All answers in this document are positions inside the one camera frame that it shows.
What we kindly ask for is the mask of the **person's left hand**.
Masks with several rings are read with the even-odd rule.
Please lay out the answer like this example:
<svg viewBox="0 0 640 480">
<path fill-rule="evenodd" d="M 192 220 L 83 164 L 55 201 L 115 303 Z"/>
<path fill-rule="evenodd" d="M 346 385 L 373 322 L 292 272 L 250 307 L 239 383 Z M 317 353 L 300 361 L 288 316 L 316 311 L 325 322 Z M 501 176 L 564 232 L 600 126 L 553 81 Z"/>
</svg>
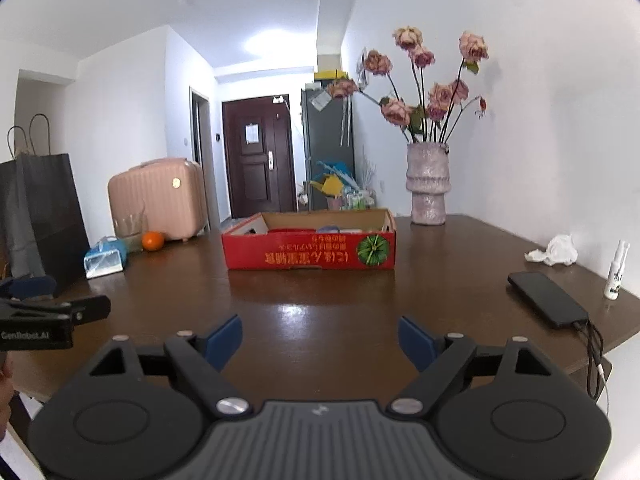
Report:
<svg viewBox="0 0 640 480">
<path fill-rule="evenodd" d="M 10 356 L 6 356 L 0 375 L 0 441 L 6 436 L 6 428 L 9 426 L 11 418 L 10 403 L 14 396 L 14 388 L 12 384 L 13 363 Z"/>
</svg>

